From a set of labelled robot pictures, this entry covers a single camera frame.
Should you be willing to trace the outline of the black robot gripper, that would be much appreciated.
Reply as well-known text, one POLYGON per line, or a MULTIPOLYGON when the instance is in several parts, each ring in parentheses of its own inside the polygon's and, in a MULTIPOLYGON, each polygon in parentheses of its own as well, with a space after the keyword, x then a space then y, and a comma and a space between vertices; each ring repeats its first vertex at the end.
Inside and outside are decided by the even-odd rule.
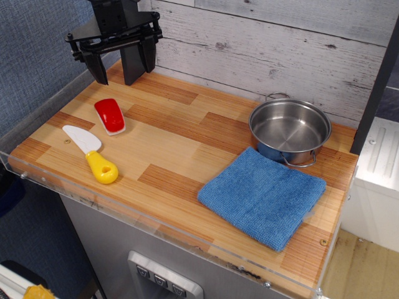
POLYGON ((72 30, 65 41, 76 59, 84 60, 93 78, 108 85, 101 54, 120 50, 126 85, 155 68, 156 44, 162 38, 155 11, 139 11, 136 1, 90 1, 94 16, 72 30))

